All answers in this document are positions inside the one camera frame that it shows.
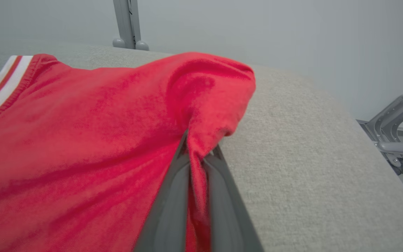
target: padded surface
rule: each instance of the padded surface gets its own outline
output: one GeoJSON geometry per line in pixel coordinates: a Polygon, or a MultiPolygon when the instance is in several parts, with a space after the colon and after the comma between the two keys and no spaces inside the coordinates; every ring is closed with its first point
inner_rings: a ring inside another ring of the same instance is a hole
{"type": "MultiPolygon", "coordinates": [[[[85,69],[168,56],[15,40],[0,44],[0,69],[36,53],[85,69]]],[[[308,81],[252,67],[256,93],[221,147],[265,250],[403,251],[403,184],[356,121],[308,81]]]]}

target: clothing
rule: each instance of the clothing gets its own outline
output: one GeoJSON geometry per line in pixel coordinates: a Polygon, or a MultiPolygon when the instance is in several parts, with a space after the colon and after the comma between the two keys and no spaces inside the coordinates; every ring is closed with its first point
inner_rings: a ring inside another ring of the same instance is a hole
{"type": "Polygon", "coordinates": [[[0,73],[0,251],[131,251],[186,129],[186,250],[208,250],[200,160],[234,132],[254,89],[251,68],[200,53],[95,70],[11,57],[0,73]]]}

